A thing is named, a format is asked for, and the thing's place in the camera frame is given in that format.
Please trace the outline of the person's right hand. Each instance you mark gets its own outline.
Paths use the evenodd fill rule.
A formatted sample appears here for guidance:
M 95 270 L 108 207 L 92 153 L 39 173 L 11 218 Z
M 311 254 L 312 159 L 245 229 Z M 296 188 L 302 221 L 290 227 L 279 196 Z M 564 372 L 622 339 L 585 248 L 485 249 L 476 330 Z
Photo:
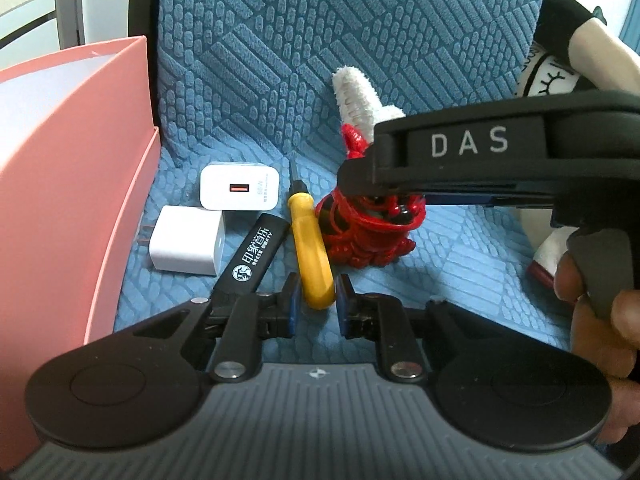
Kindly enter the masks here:
M 620 442 L 639 423 L 639 384 L 629 378 L 639 351 L 639 293 L 619 292 L 613 301 L 611 317 L 597 318 L 570 254 L 562 255 L 559 261 L 554 291 L 561 300 L 574 306 L 570 348 L 605 374 L 612 390 L 612 408 L 599 441 Z

